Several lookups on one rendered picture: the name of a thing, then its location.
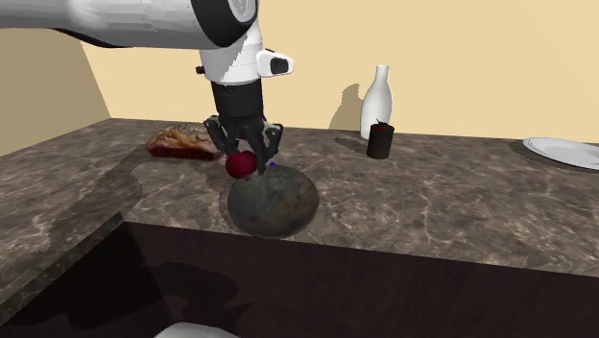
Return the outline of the dark grey bowl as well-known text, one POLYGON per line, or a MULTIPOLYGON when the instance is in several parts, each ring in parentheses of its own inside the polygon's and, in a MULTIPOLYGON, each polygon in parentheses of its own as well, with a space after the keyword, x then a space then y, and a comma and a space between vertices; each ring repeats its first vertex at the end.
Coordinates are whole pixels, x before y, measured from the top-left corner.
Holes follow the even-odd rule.
POLYGON ((320 205, 317 186, 301 171, 275 165, 235 181, 228 193, 234 226, 261 238, 285 238, 305 229, 320 205))

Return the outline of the white bottle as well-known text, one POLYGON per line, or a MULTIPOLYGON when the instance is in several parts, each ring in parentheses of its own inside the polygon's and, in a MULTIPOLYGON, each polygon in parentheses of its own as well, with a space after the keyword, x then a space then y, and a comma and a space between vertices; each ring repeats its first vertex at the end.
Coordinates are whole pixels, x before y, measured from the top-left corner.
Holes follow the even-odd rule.
POLYGON ((374 80, 363 99, 360 134, 364 139, 369 139, 371 125, 390 122, 393 94, 388 82, 389 73, 389 65, 377 65, 374 80))

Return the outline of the black cylinder jar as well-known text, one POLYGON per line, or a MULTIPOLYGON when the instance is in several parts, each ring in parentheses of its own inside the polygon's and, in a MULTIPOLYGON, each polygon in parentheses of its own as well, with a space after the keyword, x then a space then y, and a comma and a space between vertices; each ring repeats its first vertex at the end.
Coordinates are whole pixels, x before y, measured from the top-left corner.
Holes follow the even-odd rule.
POLYGON ((374 159, 389 157, 395 128, 388 123, 378 121, 371 125, 367 147, 367 156, 374 159))

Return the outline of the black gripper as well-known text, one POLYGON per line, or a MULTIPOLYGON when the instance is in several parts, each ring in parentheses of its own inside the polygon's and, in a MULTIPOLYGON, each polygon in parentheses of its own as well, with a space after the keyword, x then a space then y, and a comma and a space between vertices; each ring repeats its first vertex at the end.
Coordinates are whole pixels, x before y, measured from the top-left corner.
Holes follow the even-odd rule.
POLYGON ((247 139, 263 175, 267 162, 277 153, 283 126, 264 122, 262 82, 247 84, 211 83, 217 115, 204 126, 217 150, 227 156, 237 153, 237 139, 247 139))

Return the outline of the slice of pie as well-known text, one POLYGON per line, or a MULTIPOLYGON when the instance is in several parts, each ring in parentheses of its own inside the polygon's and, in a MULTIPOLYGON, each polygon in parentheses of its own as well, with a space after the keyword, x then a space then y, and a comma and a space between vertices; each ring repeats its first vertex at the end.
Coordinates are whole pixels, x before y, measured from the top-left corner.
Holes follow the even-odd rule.
POLYGON ((146 143, 146 150, 153 157, 203 161, 217 160, 223 156, 212 142, 206 127, 198 123, 182 123, 166 127, 146 143))

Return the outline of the white plate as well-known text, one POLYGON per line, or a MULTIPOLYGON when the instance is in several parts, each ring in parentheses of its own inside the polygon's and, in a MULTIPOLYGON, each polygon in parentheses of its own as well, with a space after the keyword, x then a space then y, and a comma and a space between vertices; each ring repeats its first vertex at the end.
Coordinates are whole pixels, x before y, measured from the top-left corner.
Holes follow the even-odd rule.
POLYGON ((572 140, 531 137, 522 140, 529 151, 557 162, 599 171, 599 147, 572 140))

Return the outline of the dark red round fruit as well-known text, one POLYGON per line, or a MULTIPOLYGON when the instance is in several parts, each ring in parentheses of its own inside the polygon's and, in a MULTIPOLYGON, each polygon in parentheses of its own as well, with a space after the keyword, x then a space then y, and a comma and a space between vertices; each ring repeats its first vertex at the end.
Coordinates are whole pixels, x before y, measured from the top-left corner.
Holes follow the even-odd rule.
POLYGON ((246 178, 257 169, 256 155, 251 151, 227 155, 225 168, 234 179, 246 178))

